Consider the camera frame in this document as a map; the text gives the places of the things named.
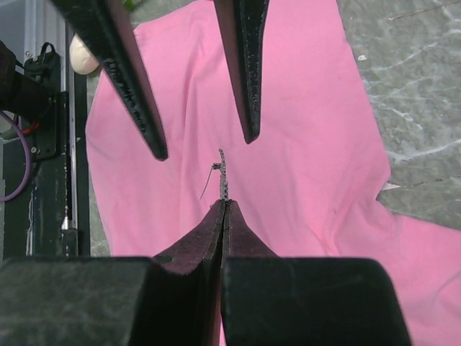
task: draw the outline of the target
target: purple cable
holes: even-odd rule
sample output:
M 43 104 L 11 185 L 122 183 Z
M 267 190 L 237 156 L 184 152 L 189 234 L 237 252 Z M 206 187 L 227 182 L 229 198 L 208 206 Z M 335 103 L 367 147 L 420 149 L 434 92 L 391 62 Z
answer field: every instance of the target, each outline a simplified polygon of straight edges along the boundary
M 22 178 L 21 184 L 19 184 L 19 186 L 16 188 L 16 190 L 13 191 L 12 193 L 10 193 L 9 195 L 4 196 L 4 197 L 0 197 L 0 203 L 3 203 L 3 202 L 8 202 L 9 200 L 12 200 L 13 198 L 17 197 L 18 194 L 20 194 L 23 191 L 23 189 L 25 188 L 27 182 L 29 181 L 30 173 L 32 171 L 32 157 L 30 155 L 29 144 L 27 143 L 26 137 L 22 133 L 19 126 L 16 125 L 16 123 L 8 115 L 6 115 L 4 112 L 2 112 L 1 110 L 0 110 L 0 116 L 3 119 L 5 119 L 8 122 L 8 124 L 10 124 L 12 126 L 13 130 L 16 131 L 16 133 L 17 133 L 17 135 L 18 135 L 18 137 L 19 137 L 19 139 L 21 141 L 22 148 L 24 148 L 24 153 L 25 153 L 25 156 L 26 156 L 26 169 L 25 169 L 24 176 Z

